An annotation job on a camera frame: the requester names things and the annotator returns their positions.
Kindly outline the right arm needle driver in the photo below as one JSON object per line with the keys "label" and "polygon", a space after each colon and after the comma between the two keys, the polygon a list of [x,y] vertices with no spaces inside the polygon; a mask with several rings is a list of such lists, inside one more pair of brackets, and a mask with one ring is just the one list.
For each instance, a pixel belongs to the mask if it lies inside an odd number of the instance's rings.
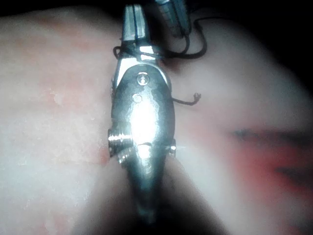
{"label": "right arm needle driver", "polygon": [[119,46],[113,53],[118,64],[112,78],[110,155],[122,166],[135,158],[175,156],[172,86],[152,47]]}

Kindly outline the left arm needle driver jaw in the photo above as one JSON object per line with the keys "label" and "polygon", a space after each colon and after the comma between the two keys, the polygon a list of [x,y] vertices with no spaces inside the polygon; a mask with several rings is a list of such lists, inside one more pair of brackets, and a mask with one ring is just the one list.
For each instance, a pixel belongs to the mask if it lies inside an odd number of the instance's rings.
{"label": "left arm needle driver jaw", "polygon": [[175,38],[182,38],[183,34],[178,17],[178,9],[175,0],[156,0],[160,13]]}
{"label": "left arm needle driver jaw", "polygon": [[174,28],[173,35],[189,35],[191,23],[185,0],[173,0]]}

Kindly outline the right arm needle driver jaw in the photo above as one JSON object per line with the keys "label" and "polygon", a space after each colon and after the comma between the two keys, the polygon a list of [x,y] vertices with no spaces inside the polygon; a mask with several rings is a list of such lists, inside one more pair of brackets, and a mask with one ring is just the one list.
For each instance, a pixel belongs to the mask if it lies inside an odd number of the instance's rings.
{"label": "right arm needle driver jaw", "polygon": [[122,43],[135,40],[135,22],[133,5],[126,5],[123,12]]}
{"label": "right arm needle driver jaw", "polygon": [[151,37],[148,22],[143,7],[139,4],[134,5],[134,27],[136,42],[140,45],[150,45]]}

